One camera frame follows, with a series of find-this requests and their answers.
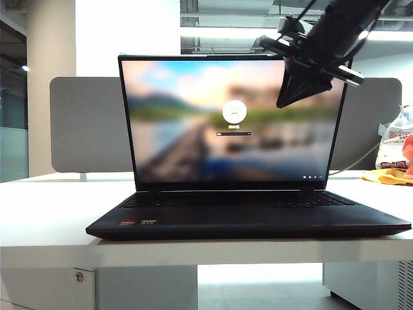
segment laptop hinge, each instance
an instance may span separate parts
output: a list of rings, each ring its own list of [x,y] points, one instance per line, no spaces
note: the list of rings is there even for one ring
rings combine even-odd
[[[151,189],[149,191],[149,195],[152,196],[160,196],[161,195],[161,189]]]
[[[315,188],[313,187],[304,187],[303,189],[301,189],[301,192],[313,192],[315,191]]]

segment sticker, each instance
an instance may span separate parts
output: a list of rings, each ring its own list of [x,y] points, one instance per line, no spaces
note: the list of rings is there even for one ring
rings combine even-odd
[[[136,224],[136,221],[122,221],[119,223],[119,226],[133,225]]]

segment laptop screen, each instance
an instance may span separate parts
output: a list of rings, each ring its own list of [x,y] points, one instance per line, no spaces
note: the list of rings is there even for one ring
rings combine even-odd
[[[138,182],[325,181],[343,82],[280,109],[278,57],[119,63]]]

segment desk leg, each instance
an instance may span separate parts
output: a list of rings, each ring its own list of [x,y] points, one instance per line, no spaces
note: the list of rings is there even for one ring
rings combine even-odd
[[[197,292],[196,265],[96,270],[99,310],[196,310]]]

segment wall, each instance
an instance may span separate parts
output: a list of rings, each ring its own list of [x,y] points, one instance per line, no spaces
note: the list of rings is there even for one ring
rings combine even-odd
[[[27,8],[29,174],[54,172],[49,83],[76,73],[74,0],[33,0]]]
[[[179,0],[76,0],[76,75],[118,76],[119,54],[180,55]]]

